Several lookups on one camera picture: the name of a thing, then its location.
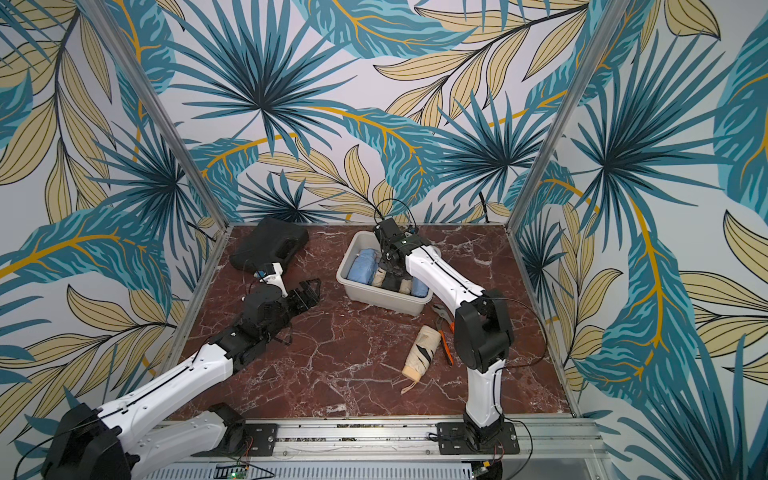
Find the beige plastic storage box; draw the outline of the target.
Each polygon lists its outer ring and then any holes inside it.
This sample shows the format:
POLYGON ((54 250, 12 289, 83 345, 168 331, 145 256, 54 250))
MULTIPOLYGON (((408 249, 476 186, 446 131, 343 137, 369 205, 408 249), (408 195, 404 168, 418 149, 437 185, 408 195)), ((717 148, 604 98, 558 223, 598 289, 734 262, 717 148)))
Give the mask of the beige plastic storage box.
POLYGON ((357 232, 337 269, 336 280, 354 301, 419 316, 433 292, 412 279, 397 280, 380 268, 379 242, 369 231, 357 232))

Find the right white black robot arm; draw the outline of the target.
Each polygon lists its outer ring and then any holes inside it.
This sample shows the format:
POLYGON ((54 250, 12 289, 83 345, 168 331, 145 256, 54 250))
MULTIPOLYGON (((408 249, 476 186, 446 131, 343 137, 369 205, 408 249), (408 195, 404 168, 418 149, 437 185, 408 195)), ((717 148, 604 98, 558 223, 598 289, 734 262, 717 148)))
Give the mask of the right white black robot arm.
POLYGON ((468 372, 468 400, 463 414, 465 436, 475 447, 499 438, 501 369, 514 335, 506 301, 462 276, 416 233, 401 230, 387 218, 374 227, 385 264, 421 281, 453 316, 454 347, 468 372))

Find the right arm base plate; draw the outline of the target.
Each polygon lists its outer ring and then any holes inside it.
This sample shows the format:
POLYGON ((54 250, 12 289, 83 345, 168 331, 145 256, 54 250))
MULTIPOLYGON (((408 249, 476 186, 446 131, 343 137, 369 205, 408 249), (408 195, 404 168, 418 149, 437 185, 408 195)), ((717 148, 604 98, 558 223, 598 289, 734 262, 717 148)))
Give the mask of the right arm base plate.
POLYGON ((516 455, 521 451, 515 427, 501 422, 477 429, 465 422, 441 422, 428 438, 441 455, 516 455))

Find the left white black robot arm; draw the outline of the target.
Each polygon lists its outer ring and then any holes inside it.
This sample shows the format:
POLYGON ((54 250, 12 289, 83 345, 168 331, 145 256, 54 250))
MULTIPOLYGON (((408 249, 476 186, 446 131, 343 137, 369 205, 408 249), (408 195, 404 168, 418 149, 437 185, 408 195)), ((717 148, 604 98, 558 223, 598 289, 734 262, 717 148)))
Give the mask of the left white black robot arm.
POLYGON ((200 393, 263 355, 294 317, 321 300, 318 279, 285 292, 264 284, 234 323, 193 355, 146 385, 99 407, 79 404, 61 419, 41 466, 45 479, 142 479, 194 454, 236 449, 242 417, 216 406, 171 427, 159 424, 200 393))

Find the beige black strap umbrella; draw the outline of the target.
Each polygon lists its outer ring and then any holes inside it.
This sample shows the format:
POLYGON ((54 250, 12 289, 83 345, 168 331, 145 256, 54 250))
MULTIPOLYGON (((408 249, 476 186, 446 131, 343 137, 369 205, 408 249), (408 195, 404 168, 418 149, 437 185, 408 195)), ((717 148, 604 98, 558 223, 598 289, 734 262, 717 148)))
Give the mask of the beige black strap umbrella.
POLYGON ((402 394, 413 389, 424 377, 440 343, 441 336, 437 330, 427 325, 421 327, 401 371, 402 375, 410 380, 410 384, 401 390, 402 394))

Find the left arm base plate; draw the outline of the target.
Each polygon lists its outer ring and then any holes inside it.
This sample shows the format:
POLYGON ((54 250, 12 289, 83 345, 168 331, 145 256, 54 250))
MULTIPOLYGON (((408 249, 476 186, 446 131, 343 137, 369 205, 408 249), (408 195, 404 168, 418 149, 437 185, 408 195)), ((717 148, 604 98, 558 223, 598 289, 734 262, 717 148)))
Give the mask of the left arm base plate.
POLYGON ((277 441, 276 423, 246 423, 237 456, 266 458, 272 457, 277 441))

